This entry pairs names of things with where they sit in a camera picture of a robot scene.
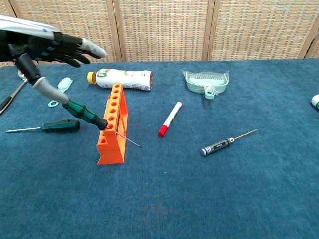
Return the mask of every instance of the marker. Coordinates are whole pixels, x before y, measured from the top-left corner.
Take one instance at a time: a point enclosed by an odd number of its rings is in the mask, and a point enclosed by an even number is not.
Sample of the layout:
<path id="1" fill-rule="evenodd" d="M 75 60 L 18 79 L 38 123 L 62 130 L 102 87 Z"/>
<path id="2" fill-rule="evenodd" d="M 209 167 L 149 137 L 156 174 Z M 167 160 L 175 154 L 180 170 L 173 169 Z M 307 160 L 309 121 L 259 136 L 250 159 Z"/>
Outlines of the marker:
<path id="1" fill-rule="evenodd" d="M 165 136 L 165 134 L 166 134 L 166 132 L 167 132 L 169 126 L 170 126 L 170 123 L 173 121 L 173 119 L 177 115 L 177 112 L 179 111 L 179 109 L 181 108 L 182 105 L 183 105 L 183 103 L 181 101 L 178 101 L 176 103 L 175 107 L 173 108 L 173 110 L 169 114 L 167 120 L 165 121 L 163 126 L 160 128 L 160 130 L 158 132 L 158 136 L 159 137 L 164 137 Z"/>

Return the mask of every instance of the blue tablecloth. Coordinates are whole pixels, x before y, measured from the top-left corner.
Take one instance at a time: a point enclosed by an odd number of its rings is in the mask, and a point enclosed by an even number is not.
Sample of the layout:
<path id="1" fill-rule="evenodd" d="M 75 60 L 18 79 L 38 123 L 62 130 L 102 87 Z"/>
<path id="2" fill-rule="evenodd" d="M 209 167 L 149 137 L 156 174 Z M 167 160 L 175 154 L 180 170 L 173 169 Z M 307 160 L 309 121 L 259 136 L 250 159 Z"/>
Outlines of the blue tablecloth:
<path id="1" fill-rule="evenodd" d="M 100 116 L 111 90 L 86 75 L 101 68 L 153 71 L 150 92 L 125 90 L 127 137 L 143 148 L 127 142 L 124 164 L 98 166 L 99 131 L 82 120 L 73 133 L 6 133 L 75 119 L 27 84 L 0 116 L 0 238 L 319 238 L 318 59 L 40 65 L 54 86 L 70 77 L 66 93 Z M 183 71 L 229 71 L 229 86 L 207 100 Z M 0 73 L 4 99 L 22 80 Z"/>

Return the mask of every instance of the robotic hand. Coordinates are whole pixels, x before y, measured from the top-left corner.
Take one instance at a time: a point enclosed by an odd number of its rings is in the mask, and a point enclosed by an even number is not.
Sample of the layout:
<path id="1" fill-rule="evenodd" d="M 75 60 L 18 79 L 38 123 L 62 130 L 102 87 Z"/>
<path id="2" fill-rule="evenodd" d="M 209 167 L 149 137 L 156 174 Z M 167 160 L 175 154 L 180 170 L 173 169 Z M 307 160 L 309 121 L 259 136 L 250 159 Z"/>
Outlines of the robotic hand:
<path id="1" fill-rule="evenodd" d="M 62 103 L 73 116 L 95 124 L 99 130 L 104 130 L 107 127 L 106 120 L 54 88 L 41 76 L 32 61 L 58 61 L 80 67 L 76 60 L 85 64 L 90 63 L 83 54 L 97 59 L 106 56 L 106 52 L 94 43 L 84 38 L 62 34 L 53 26 L 0 15 L 0 62 L 13 61 L 35 89 Z"/>

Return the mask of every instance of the yellow bottle cap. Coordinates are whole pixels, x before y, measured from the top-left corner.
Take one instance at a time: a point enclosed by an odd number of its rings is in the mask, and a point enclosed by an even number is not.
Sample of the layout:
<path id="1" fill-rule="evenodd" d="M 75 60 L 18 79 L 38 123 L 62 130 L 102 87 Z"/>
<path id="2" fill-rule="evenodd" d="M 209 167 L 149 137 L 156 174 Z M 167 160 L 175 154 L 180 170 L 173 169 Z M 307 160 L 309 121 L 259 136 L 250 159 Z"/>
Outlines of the yellow bottle cap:
<path id="1" fill-rule="evenodd" d="M 90 84 L 95 84 L 95 83 L 96 83 L 95 79 L 93 78 L 93 74 L 94 74 L 93 71 L 90 71 L 90 72 L 88 73 L 88 82 L 89 82 Z"/>

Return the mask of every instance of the mint green dustpan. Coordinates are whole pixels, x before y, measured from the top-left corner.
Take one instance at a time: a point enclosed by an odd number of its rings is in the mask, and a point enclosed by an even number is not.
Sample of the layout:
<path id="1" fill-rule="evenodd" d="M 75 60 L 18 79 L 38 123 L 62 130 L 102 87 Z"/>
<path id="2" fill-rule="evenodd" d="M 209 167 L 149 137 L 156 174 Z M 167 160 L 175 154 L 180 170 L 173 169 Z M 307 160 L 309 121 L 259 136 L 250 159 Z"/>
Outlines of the mint green dustpan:
<path id="1" fill-rule="evenodd" d="M 192 73 L 184 72 L 187 87 L 190 91 L 205 94 L 206 99 L 212 100 L 215 95 L 223 93 L 229 83 L 229 72 L 224 74 L 214 72 Z"/>

